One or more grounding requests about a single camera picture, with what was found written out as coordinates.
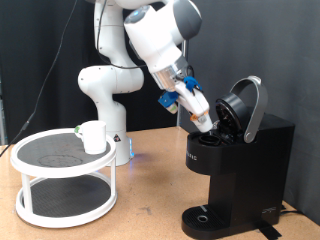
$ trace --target blue light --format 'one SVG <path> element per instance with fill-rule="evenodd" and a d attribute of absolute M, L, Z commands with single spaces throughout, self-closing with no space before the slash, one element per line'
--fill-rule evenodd
<path fill-rule="evenodd" d="M 134 157 L 134 152 L 132 152 L 132 138 L 129 138 L 130 142 L 130 158 L 132 159 Z"/>

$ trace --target coffee machine handle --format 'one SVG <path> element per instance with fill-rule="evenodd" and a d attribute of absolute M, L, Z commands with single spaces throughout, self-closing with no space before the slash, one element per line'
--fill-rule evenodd
<path fill-rule="evenodd" d="M 257 90 L 257 101 L 251 115 L 248 127 L 244 134 L 244 141 L 251 143 L 260 126 L 261 120 L 264 115 L 264 111 L 268 104 L 268 92 L 265 86 L 262 84 L 261 79 L 256 76 L 249 76 L 247 78 L 239 80 L 231 89 L 231 93 L 239 95 L 242 90 L 249 84 L 254 84 Z"/>

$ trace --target gray wall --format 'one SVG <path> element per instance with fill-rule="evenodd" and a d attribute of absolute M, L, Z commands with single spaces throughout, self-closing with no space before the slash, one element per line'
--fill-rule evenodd
<path fill-rule="evenodd" d="M 320 224 L 320 1 L 194 2 L 203 25 L 190 41 L 189 63 L 212 119 L 215 100 L 236 81 L 261 77 L 269 93 L 267 112 L 296 124 L 284 199 Z M 196 130 L 185 110 L 181 126 Z"/>

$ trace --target blue gripper part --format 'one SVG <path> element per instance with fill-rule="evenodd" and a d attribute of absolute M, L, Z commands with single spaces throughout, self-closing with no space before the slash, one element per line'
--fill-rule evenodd
<path fill-rule="evenodd" d="M 198 86 L 200 90 L 202 90 L 202 87 L 200 86 L 200 84 L 198 83 L 198 81 L 193 78 L 193 77 L 185 77 L 184 78 L 184 83 L 186 84 L 186 88 L 192 92 L 192 90 L 194 89 L 195 86 Z"/>
<path fill-rule="evenodd" d="M 178 99 L 179 94 L 177 92 L 165 92 L 158 100 L 165 108 L 170 107 Z"/>

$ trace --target wooden table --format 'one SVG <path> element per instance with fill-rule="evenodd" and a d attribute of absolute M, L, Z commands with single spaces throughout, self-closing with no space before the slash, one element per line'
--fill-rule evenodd
<path fill-rule="evenodd" d="M 117 203 L 102 218 L 69 229 L 38 228 L 17 216 L 21 174 L 11 166 L 8 151 L 0 159 L 0 239 L 190 239 L 181 230 L 181 214 L 207 203 L 209 177 L 186 167 L 187 135 L 179 127 L 128 133 L 135 157 L 117 167 Z M 108 175 L 109 168 L 101 172 Z M 284 215 L 275 228 L 283 240 L 320 239 L 319 226 L 303 215 Z M 266 240 L 259 231 L 224 239 Z"/>

